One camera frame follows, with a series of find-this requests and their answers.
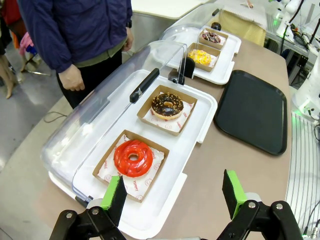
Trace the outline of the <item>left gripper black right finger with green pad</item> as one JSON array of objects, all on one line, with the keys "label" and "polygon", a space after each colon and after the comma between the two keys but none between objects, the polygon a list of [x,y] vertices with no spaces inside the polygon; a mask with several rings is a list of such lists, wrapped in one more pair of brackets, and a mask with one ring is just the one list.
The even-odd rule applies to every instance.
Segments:
[{"label": "left gripper black right finger with green pad", "polygon": [[248,198],[234,170],[224,171],[222,192],[231,221],[219,240],[245,240],[250,232],[259,232],[266,240],[303,239],[290,205],[280,200],[268,206]]}]

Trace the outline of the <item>person's left hand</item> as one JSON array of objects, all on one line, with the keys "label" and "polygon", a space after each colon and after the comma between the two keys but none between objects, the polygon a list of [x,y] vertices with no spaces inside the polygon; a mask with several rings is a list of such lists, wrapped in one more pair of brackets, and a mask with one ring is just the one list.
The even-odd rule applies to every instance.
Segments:
[{"label": "person's left hand", "polygon": [[126,38],[126,41],[122,47],[122,50],[124,52],[127,52],[132,48],[133,41],[134,41],[134,36],[132,34],[131,28],[126,27],[126,33],[127,33],[127,38]]}]

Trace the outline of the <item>person's right hand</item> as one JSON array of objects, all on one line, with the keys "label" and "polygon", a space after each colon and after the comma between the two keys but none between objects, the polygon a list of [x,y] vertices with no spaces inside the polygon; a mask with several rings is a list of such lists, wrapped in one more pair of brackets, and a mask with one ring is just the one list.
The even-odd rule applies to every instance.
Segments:
[{"label": "person's right hand", "polygon": [[65,71],[58,74],[62,86],[70,91],[82,91],[85,89],[85,84],[80,70],[73,64]]}]

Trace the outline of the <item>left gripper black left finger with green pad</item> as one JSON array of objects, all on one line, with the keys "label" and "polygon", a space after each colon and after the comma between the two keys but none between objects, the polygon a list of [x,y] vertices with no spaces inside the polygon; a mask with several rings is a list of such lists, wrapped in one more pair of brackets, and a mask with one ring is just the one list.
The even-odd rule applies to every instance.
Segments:
[{"label": "left gripper black left finger with green pad", "polygon": [[62,211],[52,230],[51,240],[124,240],[118,226],[127,198],[123,177],[113,176],[100,205],[78,214]]}]

